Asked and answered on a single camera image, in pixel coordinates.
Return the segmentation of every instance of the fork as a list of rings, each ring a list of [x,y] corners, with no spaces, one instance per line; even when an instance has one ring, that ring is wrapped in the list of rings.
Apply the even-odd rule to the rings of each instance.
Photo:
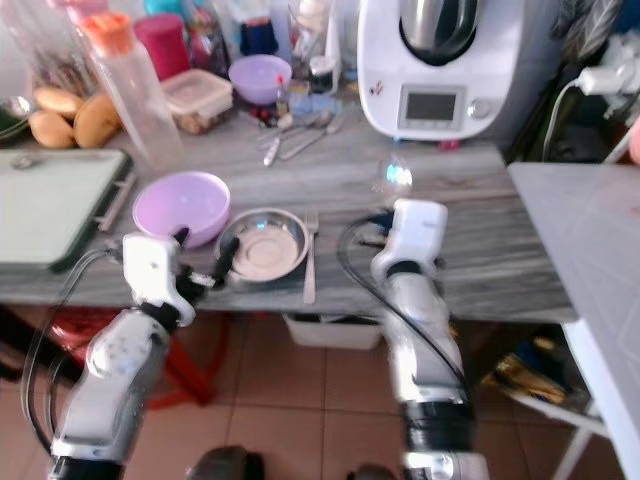
[[[317,210],[307,210],[304,223],[309,232],[309,253],[307,254],[307,271],[304,276],[304,292],[302,300],[305,305],[316,303],[316,264],[315,264],[315,236],[320,228]]]

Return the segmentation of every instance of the gray marble countertop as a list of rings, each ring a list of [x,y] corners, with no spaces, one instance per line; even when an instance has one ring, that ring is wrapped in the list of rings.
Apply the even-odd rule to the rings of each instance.
[[[380,208],[381,200],[372,191],[378,162],[397,153],[412,170],[412,196],[442,202],[449,208],[442,250],[446,262],[443,284],[455,315],[488,321],[576,319],[493,145],[468,143],[453,152],[440,152],[419,143],[397,145],[375,132],[362,116],[352,115],[338,134],[291,160],[276,161],[265,168],[264,152],[259,152],[255,143],[261,133],[257,127],[233,118],[205,136],[185,135],[186,160],[177,169],[199,169],[221,177],[231,190],[232,215],[271,206],[303,217],[306,208],[317,208],[317,302],[303,304],[304,271],[300,269],[286,279],[262,286],[230,284],[211,293],[199,308],[333,314],[373,311],[375,300],[342,272],[335,249],[347,223]],[[113,146],[134,152],[124,135]],[[131,218],[134,197],[109,237],[120,238],[135,230]],[[97,234],[90,247],[103,245],[105,238]],[[368,269],[374,254],[371,249],[360,249],[354,252],[354,263]],[[210,244],[188,251],[183,260],[198,271],[207,271],[213,247]],[[64,274],[0,273],[0,302],[50,304],[64,278]],[[103,261],[85,274],[70,303],[126,306],[130,298],[121,267]]]

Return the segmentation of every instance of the appliance display screen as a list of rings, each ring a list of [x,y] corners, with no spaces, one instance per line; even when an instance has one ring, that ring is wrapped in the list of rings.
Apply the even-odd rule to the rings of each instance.
[[[453,120],[456,95],[409,93],[407,120]]]

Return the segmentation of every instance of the cutting board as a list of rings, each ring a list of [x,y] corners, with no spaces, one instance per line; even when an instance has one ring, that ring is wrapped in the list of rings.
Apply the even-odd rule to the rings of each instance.
[[[119,150],[1,150],[0,270],[73,264],[130,168]]]

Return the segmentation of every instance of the purple small bowl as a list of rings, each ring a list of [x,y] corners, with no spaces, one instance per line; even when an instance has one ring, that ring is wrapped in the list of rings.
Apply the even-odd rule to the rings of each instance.
[[[240,96],[255,105],[270,105],[278,94],[278,75],[284,88],[291,81],[291,66],[275,55],[243,57],[229,68],[229,80]]]
[[[229,218],[231,194],[206,172],[180,172],[146,187],[133,205],[133,221],[144,233],[172,235],[189,227],[186,248],[213,240]]]

